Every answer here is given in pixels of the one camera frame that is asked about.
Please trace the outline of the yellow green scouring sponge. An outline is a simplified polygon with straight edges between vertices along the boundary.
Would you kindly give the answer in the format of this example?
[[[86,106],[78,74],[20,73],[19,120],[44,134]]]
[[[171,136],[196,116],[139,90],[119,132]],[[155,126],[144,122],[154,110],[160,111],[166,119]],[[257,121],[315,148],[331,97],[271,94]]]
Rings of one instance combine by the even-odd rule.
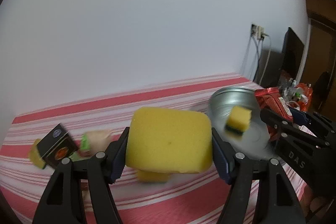
[[[248,130],[252,118],[252,111],[242,106],[234,106],[228,115],[226,126],[239,133]]]

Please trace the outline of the small yellow sponge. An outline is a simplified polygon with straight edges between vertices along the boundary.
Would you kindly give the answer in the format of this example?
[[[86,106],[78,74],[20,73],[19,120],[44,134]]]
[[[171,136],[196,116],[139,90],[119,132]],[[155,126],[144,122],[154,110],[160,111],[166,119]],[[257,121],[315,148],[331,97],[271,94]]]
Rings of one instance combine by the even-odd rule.
[[[33,143],[33,145],[30,147],[30,150],[28,152],[28,158],[30,159],[30,162],[33,163],[34,166],[38,167],[39,169],[45,169],[46,163],[41,158],[37,144],[41,141],[41,139],[36,139]]]

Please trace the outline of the black playing card box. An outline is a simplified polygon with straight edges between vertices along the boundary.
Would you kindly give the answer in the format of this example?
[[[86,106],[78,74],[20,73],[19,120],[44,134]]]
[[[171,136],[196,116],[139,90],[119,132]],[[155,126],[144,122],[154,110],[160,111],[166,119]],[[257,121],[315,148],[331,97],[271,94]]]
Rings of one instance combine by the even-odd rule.
[[[59,123],[37,143],[37,149],[44,162],[56,169],[62,159],[78,150],[78,146],[66,128]]]

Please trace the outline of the green tissue pack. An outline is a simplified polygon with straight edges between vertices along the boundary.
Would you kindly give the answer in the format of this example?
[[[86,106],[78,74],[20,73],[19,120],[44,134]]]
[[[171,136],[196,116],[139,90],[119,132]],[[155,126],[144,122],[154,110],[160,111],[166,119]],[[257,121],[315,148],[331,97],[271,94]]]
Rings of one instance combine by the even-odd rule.
[[[111,142],[111,133],[108,130],[87,131],[82,135],[79,149],[70,155],[72,161],[88,159],[96,153],[105,151]]]

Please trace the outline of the large yellow sponge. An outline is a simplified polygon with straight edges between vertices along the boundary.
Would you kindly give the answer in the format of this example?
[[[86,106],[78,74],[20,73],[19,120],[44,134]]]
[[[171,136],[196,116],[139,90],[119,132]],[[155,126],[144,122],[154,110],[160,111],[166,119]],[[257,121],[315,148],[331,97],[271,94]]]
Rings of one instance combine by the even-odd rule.
[[[126,165],[156,173],[202,173],[213,164],[211,122],[206,114],[142,107],[133,114]]]

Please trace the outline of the round metal tray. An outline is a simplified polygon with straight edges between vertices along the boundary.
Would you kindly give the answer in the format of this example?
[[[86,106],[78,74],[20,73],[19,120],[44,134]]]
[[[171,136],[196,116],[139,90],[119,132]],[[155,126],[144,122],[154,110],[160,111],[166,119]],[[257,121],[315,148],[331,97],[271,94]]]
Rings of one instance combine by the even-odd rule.
[[[276,157],[267,125],[260,118],[255,92],[247,87],[224,87],[213,93],[207,115],[220,137],[250,159]]]

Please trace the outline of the wooden door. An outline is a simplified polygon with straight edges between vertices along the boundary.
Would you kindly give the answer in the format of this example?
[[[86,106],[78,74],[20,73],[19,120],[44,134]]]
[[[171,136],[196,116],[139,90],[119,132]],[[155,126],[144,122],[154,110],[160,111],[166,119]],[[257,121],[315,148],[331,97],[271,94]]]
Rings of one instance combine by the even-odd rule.
[[[335,0],[306,0],[309,45],[301,80],[313,87],[311,111],[332,118],[335,110]]]

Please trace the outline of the black monitor screen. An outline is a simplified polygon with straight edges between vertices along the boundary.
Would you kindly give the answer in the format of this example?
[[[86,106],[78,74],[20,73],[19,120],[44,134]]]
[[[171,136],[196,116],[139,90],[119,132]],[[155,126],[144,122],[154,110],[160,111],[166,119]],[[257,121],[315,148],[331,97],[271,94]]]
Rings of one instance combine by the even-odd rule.
[[[284,79],[296,79],[301,65],[304,44],[289,27],[284,38],[278,83]]]

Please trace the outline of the red striped tablecloth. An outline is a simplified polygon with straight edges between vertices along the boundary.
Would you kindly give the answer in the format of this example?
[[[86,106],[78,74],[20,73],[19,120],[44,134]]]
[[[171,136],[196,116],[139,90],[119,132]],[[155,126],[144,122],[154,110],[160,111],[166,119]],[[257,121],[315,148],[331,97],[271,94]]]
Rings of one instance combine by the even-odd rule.
[[[106,130],[116,140],[143,106],[205,112],[209,97],[226,86],[256,89],[235,73],[157,84],[18,115],[1,146],[1,191],[23,223],[31,223],[53,169],[29,160],[34,141],[62,124],[75,141],[87,131]],[[143,184],[125,168],[110,187],[124,223],[215,223],[230,190],[216,169],[201,174],[175,174],[163,184]]]

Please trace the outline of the white wall socket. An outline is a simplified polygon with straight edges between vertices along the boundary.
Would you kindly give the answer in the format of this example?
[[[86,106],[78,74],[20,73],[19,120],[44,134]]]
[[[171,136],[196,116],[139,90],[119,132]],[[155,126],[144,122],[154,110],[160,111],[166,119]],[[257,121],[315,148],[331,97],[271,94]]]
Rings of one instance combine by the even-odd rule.
[[[256,28],[256,34],[257,34],[257,39],[260,41],[260,40],[263,40],[264,39],[264,36],[265,36],[265,33],[264,33],[264,27],[258,25],[257,28]]]

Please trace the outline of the wall power socket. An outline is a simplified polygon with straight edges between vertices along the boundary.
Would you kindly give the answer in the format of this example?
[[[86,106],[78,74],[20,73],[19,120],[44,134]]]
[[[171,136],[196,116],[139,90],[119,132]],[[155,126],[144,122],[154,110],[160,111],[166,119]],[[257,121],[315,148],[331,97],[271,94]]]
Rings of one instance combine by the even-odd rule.
[[[257,29],[258,29],[258,26],[256,24],[251,24],[251,37],[256,35]]]

